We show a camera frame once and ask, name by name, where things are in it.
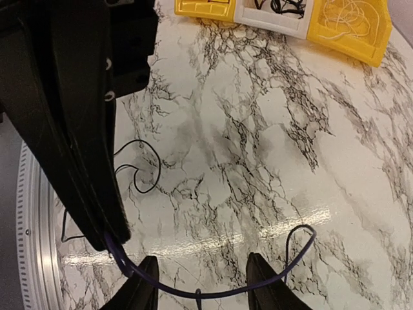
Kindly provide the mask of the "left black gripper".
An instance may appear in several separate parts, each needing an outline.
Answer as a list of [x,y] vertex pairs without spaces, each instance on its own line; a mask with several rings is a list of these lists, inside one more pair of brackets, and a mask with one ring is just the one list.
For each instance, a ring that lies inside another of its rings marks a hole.
[[148,85],[148,57],[154,53],[158,26],[154,5],[154,1],[52,4],[58,89],[82,199],[64,206],[91,244],[103,244],[106,234],[117,243],[130,239],[114,174],[114,104],[116,98]]

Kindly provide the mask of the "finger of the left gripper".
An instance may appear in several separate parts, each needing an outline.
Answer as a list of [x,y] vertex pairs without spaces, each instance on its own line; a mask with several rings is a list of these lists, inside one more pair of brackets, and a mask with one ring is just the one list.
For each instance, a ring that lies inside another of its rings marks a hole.
[[57,89],[48,25],[21,16],[1,20],[1,107],[43,169],[72,219],[97,251],[104,251],[92,187],[80,171]]

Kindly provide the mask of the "black cable pulled up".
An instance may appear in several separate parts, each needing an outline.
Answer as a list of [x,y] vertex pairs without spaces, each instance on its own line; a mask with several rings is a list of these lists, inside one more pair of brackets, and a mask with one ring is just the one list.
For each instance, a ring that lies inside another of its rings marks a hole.
[[253,6],[258,10],[301,19],[304,17],[306,0],[253,0]]

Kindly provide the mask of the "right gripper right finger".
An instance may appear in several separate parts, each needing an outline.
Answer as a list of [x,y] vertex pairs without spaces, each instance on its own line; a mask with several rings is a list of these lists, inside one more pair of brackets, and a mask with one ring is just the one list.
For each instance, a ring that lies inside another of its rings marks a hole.
[[[249,254],[246,272],[247,285],[258,284],[277,275],[275,270],[258,253]],[[282,280],[249,291],[248,308],[251,310],[311,310]]]

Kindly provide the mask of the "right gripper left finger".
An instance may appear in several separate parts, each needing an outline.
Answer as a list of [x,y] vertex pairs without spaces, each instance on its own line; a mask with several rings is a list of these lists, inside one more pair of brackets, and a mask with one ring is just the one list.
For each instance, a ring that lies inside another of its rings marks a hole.
[[[138,267],[155,280],[159,280],[159,265],[155,256],[146,256]],[[158,288],[150,285],[135,272],[118,292],[100,309],[106,310],[156,310]]]

